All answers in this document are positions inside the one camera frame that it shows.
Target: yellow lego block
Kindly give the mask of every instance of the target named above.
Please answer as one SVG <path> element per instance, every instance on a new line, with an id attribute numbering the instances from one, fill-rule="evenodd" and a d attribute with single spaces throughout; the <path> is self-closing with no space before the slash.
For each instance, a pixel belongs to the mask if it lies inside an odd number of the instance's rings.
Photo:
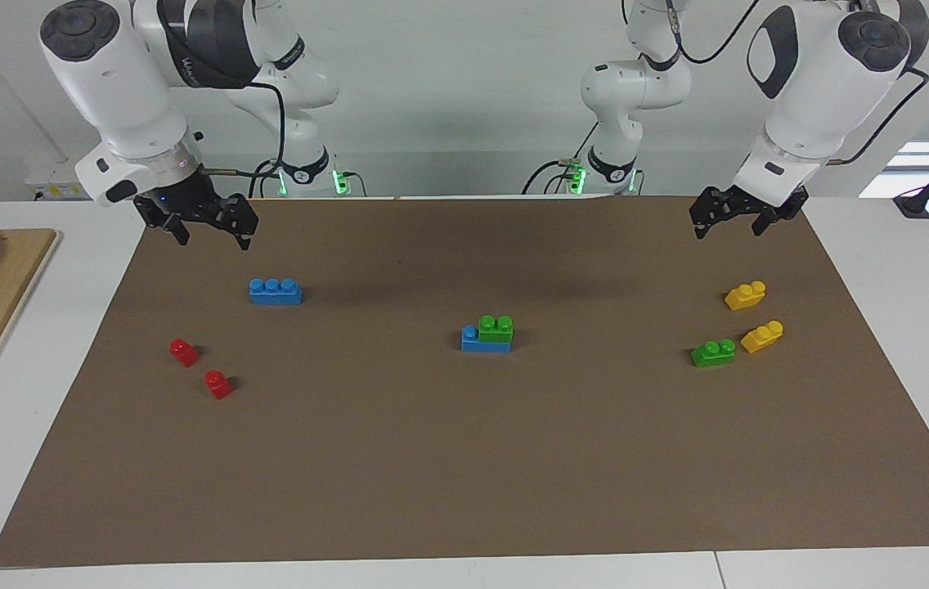
<path id="1" fill-rule="evenodd" d="M 751 284 L 741 284 L 726 295 L 726 305 L 731 312 L 755 307 L 766 298 L 766 285 L 756 280 Z"/>
<path id="2" fill-rule="evenodd" d="M 770 347 L 776 340 L 781 339 L 783 333 L 785 333 L 785 326 L 780 321 L 771 321 L 748 332 L 748 335 L 741 339 L 741 345 L 748 350 L 749 354 L 754 354 L 759 350 Z"/>

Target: blue lego block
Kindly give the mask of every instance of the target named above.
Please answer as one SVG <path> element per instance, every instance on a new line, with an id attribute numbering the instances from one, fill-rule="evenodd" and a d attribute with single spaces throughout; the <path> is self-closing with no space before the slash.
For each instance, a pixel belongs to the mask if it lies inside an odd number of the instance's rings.
<path id="1" fill-rule="evenodd" d="M 480 354 L 507 354 L 512 351 L 510 342 L 480 342 L 479 330 L 475 325 L 461 329 L 461 351 Z"/>
<path id="2" fill-rule="evenodd" d="M 281 282 L 274 278 L 265 281 L 255 278 L 250 281 L 250 302 L 255 305 L 300 305 L 301 299 L 301 287 L 289 278 Z"/>

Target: stacked lego blocks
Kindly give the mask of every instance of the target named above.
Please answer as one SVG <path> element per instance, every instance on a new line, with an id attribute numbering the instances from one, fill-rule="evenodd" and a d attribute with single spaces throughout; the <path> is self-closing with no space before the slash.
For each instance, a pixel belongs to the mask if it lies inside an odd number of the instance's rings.
<path id="1" fill-rule="evenodd" d="M 479 328 L 465 325 L 461 329 L 461 351 L 487 354 L 507 354 L 512 351 L 514 325 L 512 317 L 483 316 Z"/>

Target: brown paper mat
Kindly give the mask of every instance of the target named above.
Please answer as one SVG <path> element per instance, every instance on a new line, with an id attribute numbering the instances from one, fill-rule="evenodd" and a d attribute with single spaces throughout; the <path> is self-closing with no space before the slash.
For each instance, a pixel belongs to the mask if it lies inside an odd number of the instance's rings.
<path id="1" fill-rule="evenodd" d="M 262 202 L 247 254 L 146 232 L 0 566 L 929 545 L 929 432 L 810 225 L 697 242 L 688 204 Z M 255 276 L 307 302 L 255 307 Z M 483 313 L 508 357 L 456 351 Z"/>

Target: red lego block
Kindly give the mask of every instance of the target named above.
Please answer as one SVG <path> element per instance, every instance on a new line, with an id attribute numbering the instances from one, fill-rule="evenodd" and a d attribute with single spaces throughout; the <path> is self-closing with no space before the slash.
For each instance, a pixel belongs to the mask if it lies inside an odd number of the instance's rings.
<path id="1" fill-rule="evenodd" d="M 200 358 L 199 350 L 196 350 L 191 344 L 180 338 L 170 342 L 170 354 L 185 368 L 195 364 L 195 361 Z"/>
<path id="2" fill-rule="evenodd" d="M 236 390 L 232 388 L 228 378 L 225 378 L 224 374 L 219 370 L 211 370 L 206 373 L 206 388 L 210 389 L 210 392 L 213 393 L 217 400 L 226 398 L 229 393 Z"/>

